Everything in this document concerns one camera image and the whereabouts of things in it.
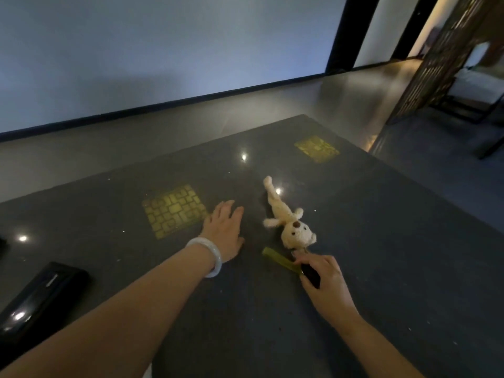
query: person's right arm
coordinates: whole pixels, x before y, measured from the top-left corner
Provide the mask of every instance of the person's right arm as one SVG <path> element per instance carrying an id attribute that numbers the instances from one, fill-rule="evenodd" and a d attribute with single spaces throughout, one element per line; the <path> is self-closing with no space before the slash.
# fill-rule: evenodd
<path id="1" fill-rule="evenodd" d="M 371 378 L 423 377 L 360 316 L 334 257 L 299 251 L 293 254 L 296 264 L 310 264 L 320 275 L 320 289 L 305 276 L 301 276 L 301 283 L 317 311 L 336 329 Z"/>

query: teddy bear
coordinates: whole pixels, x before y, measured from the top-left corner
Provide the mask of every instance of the teddy bear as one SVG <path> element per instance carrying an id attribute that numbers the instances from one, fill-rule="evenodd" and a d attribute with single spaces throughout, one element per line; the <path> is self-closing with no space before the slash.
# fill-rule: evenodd
<path id="1" fill-rule="evenodd" d="M 317 235 L 312 233 L 305 223 L 299 221 L 303 216 L 303 209 L 298 208 L 292 212 L 289 206 L 282 202 L 278 196 L 273 186 L 273 179 L 270 176 L 264 179 L 264 187 L 268 192 L 268 203 L 271 205 L 275 216 L 274 219 L 265 219 L 264 226 L 266 228 L 276 228 L 283 225 L 285 228 L 282 231 L 281 239 L 284 247 L 308 252 L 306 247 L 317 241 Z"/>

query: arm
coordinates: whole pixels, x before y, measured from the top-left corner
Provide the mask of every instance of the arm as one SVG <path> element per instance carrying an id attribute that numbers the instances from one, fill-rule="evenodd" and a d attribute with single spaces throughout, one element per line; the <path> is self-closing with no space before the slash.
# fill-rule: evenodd
<path id="1" fill-rule="evenodd" d="M 215 243 L 226 262 L 243 244 L 243 207 L 220 203 L 200 235 Z M 214 267 L 204 246 L 184 248 L 96 309 L 30 350 L 0 378 L 141 377 L 167 331 L 199 282 Z"/>
<path id="2" fill-rule="evenodd" d="M 423 377 L 359 315 L 334 257 L 298 251 L 294 256 L 296 264 L 310 264 L 320 275 L 320 289 L 305 276 L 301 276 L 301 283 L 317 311 L 336 329 L 371 378 Z"/>

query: bracelet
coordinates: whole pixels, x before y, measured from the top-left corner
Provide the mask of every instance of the bracelet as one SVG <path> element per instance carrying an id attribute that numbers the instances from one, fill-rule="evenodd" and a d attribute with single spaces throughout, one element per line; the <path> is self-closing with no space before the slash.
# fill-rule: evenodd
<path id="1" fill-rule="evenodd" d="M 211 253 L 214 254 L 215 256 L 215 267 L 213 270 L 206 275 L 207 278 L 215 277 L 219 274 L 221 267 L 222 267 L 222 257 L 220 255 L 220 251 L 217 248 L 217 246 L 211 242 L 209 239 L 205 239 L 204 237 L 195 237 L 192 240 L 189 240 L 187 243 L 186 247 L 193 245 L 193 244 L 201 244 L 207 247 Z"/>

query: gold square decoration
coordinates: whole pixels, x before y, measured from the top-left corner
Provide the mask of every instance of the gold square decoration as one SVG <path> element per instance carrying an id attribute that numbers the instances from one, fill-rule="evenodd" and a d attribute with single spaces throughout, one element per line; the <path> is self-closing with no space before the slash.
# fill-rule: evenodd
<path id="1" fill-rule="evenodd" d="M 300 140 L 294 145 L 315 160 L 315 163 L 324 163 L 340 154 L 337 149 L 316 135 Z"/>
<path id="2" fill-rule="evenodd" d="M 187 204 L 188 196 L 198 204 Z M 200 222 L 208 215 L 190 185 L 178 187 L 155 199 L 144 200 L 142 206 L 157 239 Z"/>

